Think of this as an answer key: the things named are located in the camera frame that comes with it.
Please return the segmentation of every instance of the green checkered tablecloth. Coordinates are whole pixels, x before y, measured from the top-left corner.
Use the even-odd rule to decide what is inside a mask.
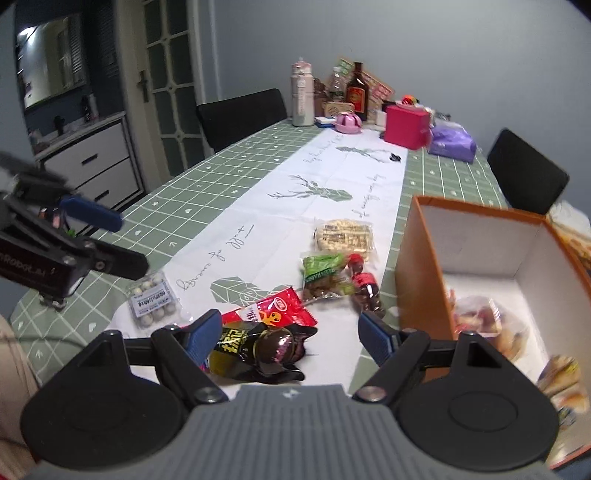
[[[95,238],[144,253],[154,270],[162,268],[220,212],[240,198],[269,171],[306,145],[321,130],[296,128],[288,121],[268,127],[215,154],[124,212],[121,231],[99,231]],[[433,157],[425,149],[408,153],[398,219],[392,236],[386,273],[381,284],[386,308],[396,306],[392,274],[402,233],[415,194],[464,199],[467,202],[504,206],[496,180],[482,153],[473,165]],[[39,295],[29,291],[11,316],[17,338],[46,336],[87,344],[103,331],[115,310],[125,302],[128,280],[91,272],[66,308],[58,313],[41,305]],[[388,314],[386,320],[396,324]],[[76,345],[57,340],[25,340],[22,346],[41,382],[47,381],[79,351]],[[356,388],[376,366],[362,352],[353,384]]]

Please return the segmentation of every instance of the red bottle label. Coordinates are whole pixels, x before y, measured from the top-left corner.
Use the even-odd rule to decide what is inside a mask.
[[[357,288],[361,288],[364,285],[371,285],[371,284],[375,284],[377,285],[378,282],[375,281],[375,277],[373,276],[373,274],[368,273],[368,272],[361,272],[358,273],[357,275],[353,276],[353,283],[355,284],[355,286]]]
[[[347,89],[347,101],[353,104],[355,112],[365,112],[365,90],[359,87]]]

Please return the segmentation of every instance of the white thermos bottle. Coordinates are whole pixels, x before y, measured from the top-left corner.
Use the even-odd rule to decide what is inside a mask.
[[[300,57],[291,66],[291,100],[295,127],[314,125],[314,77],[312,65]]]

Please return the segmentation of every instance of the mirror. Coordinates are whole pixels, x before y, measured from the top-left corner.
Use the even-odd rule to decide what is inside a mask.
[[[17,35],[17,76],[25,109],[86,84],[80,15]]]

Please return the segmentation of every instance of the drawer handle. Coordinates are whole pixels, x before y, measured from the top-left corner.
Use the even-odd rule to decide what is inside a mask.
[[[97,158],[99,158],[99,154],[95,153],[91,157],[88,157],[86,160],[82,160],[82,164],[86,165],[87,163],[90,163],[91,161],[96,160]]]
[[[105,198],[108,194],[109,194],[109,191],[105,190],[103,193],[101,193],[98,197],[95,198],[95,202],[98,202],[100,199]]]

